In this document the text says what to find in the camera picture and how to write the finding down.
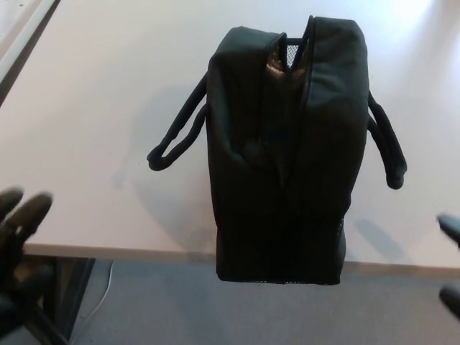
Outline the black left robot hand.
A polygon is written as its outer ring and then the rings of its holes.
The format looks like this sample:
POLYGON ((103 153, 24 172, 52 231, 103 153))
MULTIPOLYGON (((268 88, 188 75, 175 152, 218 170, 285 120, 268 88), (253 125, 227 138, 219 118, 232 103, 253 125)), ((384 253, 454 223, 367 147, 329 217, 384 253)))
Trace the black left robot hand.
POLYGON ((35 234, 52 205, 52 196, 39 193, 25 202, 24 191, 1 192, 1 317, 12 318, 35 303, 53 278, 53 268, 38 267, 23 280, 15 276, 25 242, 35 234))

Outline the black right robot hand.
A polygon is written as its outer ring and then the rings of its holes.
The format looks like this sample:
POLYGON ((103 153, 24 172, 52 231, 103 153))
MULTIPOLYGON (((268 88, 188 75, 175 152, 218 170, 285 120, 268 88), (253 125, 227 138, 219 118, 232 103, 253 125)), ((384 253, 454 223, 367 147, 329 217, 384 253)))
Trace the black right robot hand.
MULTIPOLYGON (((459 247, 459 218, 447 214, 437 216, 442 232, 459 247)), ((459 319, 459 290, 443 286, 438 294, 445 307, 459 319)))

